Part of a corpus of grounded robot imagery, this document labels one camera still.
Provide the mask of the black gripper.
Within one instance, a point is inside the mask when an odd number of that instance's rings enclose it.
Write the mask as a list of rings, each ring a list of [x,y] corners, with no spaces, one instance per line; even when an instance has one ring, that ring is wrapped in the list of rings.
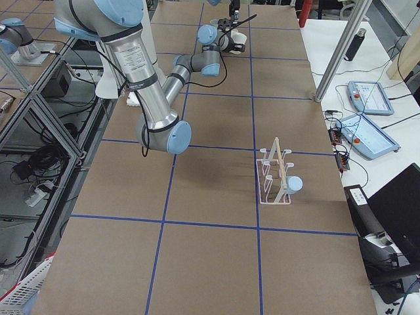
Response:
[[[244,53],[245,52],[245,44],[229,42],[229,44],[226,47],[226,52],[232,53],[232,54]]]

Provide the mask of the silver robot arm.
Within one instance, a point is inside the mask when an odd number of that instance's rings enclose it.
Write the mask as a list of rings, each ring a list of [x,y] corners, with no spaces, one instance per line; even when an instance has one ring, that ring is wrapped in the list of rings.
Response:
[[[242,52],[246,37],[236,32],[240,2],[231,1],[229,17],[217,26],[205,24],[198,30],[202,51],[175,58],[173,71],[164,76],[158,67],[150,19],[145,1],[55,1],[56,29],[68,36],[102,43],[103,57],[116,80],[135,95],[142,115],[136,136],[142,153],[159,150],[180,154],[192,137],[191,126],[171,108],[190,76],[217,76],[223,52]]]
[[[231,20],[239,20],[240,16],[240,7],[241,1],[240,0],[229,0],[229,1],[221,1],[221,0],[207,0],[207,2],[212,6],[217,6],[220,3],[228,4],[228,14]]]

